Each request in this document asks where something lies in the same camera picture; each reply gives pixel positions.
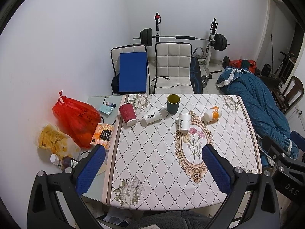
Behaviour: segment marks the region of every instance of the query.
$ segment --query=doorway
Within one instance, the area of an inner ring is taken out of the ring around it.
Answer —
[[[268,0],[265,28],[257,53],[257,67],[271,66],[269,76],[288,83],[294,74],[303,44],[304,32],[281,0]]]

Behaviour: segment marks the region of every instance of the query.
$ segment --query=orange and white paper cup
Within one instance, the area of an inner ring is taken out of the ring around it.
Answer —
[[[207,122],[210,122],[210,121],[218,120],[222,116],[222,112],[221,110],[219,110],[219,107],[215,106],[207,110],[203,116]]]

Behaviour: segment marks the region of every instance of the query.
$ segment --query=blue blanket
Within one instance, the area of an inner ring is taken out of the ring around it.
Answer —
[[[227,67],[217,80],[217,86],[227,95],[239,95],[249,114],[252,126],[262,138],[269,136],[285,151],[290,144],[290,128],[284,114],[276,106],[267,86],[246,69]],[[292,143],[290,156],[297,159],[298,147]],[[262,165],[267,166],[265,155]]]

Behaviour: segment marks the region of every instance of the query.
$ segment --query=red paper cup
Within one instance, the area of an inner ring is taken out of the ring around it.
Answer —
[[[121,116],[123,117],[127,126],[133,126],[137,123],[135,110],[133,109],[133,105],[130,102],[120,106],[119,112],[121,113]]]

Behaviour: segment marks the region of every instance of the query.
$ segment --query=white patterned tablecloth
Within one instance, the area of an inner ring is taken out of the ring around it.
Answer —
[[[167,94],[124,95],[121,104],[134,105],[138,123],[127,127],[120,114],[115,122],[103,187],[104,204],[139,210],[186,210],[223,202],[221,193],[202,161],[209,143],[220,156],[250,173],[262,167],[254,130],[239,96],[179,94],[175,115],[166,110]],[[201,120],[214,106],[222,117]],[[143,115],[152,107],[162,119],[147,125]],[[180,113],[192,115],[190,133],[178,131]]]

